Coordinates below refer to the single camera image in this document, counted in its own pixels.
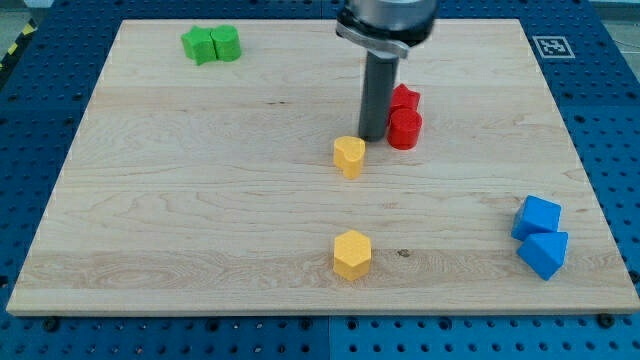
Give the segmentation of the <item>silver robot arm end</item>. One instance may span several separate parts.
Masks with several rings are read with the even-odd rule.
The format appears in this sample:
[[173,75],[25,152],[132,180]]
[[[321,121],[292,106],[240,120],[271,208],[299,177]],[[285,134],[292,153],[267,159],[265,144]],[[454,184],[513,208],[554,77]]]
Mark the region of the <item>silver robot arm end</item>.
[[438,0],[347,0],[336,35],[376,55],[406,59],[430,35]]

